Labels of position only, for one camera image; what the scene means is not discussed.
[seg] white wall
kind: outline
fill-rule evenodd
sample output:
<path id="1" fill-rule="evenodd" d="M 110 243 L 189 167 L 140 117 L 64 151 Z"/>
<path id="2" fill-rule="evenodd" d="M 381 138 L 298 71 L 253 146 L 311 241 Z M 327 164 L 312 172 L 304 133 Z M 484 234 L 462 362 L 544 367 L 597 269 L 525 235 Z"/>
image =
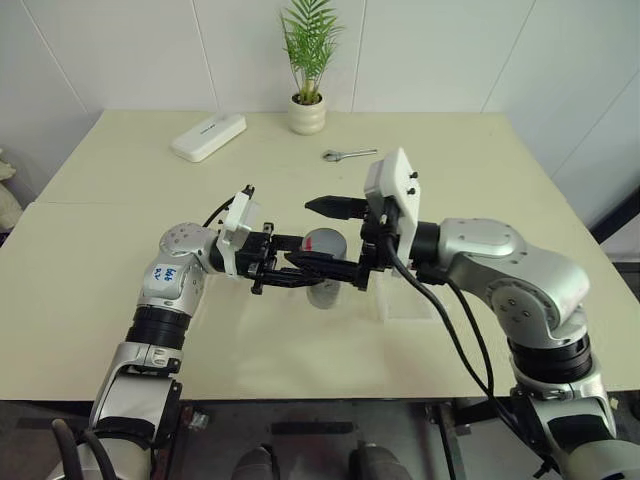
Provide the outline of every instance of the white wall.
<path id="1" fill-rule="evenodd" d="M 104 108 L 278 111 L 284 0 L 2 0 L 0 145 L 32 200 Z M 504 111 L 593 224 L 640 182 L 637 0 L 334 0 L 341 111 Z"/>

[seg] wrench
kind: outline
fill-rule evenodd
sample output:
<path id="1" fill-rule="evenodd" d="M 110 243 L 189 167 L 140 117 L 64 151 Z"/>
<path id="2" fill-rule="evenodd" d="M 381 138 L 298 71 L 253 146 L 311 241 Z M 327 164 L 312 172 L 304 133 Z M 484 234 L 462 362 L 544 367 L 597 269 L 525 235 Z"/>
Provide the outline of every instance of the wrench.
<path id="1" fill-rule="evenodd" d="M 343 158 L 359 157 L 361 155 L 373 155 L 374 153 L 378 153 L 377 148 L 371 148 L 369 150 L 357 150 L 355 152 L 336 152 L 335 150 L 327 150 L 322 154 L 322 158 L 324 158 L 327 162 L 339 162 Z"/>

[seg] potted plant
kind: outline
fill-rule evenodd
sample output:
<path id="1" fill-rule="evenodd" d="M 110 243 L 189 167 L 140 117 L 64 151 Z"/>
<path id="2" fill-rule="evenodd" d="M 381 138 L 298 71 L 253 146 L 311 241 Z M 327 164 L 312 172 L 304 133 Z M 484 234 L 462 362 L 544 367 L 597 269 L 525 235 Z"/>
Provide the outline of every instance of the potted plant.
<path id="1" fill-rule="evenodd" d="M 291 0 L 280 13 L 285 51 L 298 87 L 289 102 L 289 126 L 301 135 L 324 127 L 326 107 L 320 81 L 336 48 L 342 27 L 336 24 L 330 0 Z"/>

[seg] table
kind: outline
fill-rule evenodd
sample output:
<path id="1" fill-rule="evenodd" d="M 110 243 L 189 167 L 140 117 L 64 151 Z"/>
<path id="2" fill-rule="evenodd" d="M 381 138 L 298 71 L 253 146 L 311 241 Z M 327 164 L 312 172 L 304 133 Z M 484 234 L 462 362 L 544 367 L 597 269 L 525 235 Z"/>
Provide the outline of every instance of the table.
<path id="1" fill-rule="evenodd" d="M 564 197 L 500 114 L 339 114 L 312 137 L 286 128 L 281 114 L 251 114 L 248 130 L 211 158 L 188 163 L 172 138 L 202 112 L 107 111 L 76 148 L 0 249 L 2 399 L 92 400 L 124 339 L 146 265 L 161 234 L 201 222 L 247 183 L 262 205 L 259 223 L 303 235 L 339 229 L 350 259 L 357 221 L 305 210 L 320 195 L 362 195 L 371 161 L 323 162 L 328 148 L 402 145 L 420 172 L 421 218 L 489 217 L 533 244 L 568 255 L 589 274 L 590 335 L 611 390 L 640 388 L 640 307 Z M 480 392 L 442 325 L 385 320 L 380 290 L 411 295 L 397 280 L 361 293 L 344 286 L 340 306 L 320 311 L 304 290 L 265 288 L 210 277 L 185 343 L 179 379 L 186 399 L 433 398 Z M 440 289 L 470 358 L 480 355 L 461 308 Z M 496 392 L 514 380 L 505 337 L 490 310 L 471 297 L 496 372 Z"/>

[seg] white flower pot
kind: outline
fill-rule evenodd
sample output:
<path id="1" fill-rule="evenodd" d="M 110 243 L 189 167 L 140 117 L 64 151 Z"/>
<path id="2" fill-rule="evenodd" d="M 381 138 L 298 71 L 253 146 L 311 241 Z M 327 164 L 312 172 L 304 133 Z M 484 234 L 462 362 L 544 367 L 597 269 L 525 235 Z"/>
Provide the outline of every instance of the white flower pot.
<path id="1" fill-rule="evenodd" d="M 315 105 L 300 105 L 289 100 L 289 128 L 300 135 L 312 135 L 324 128 L 327 109 L 324 98 Z"/>

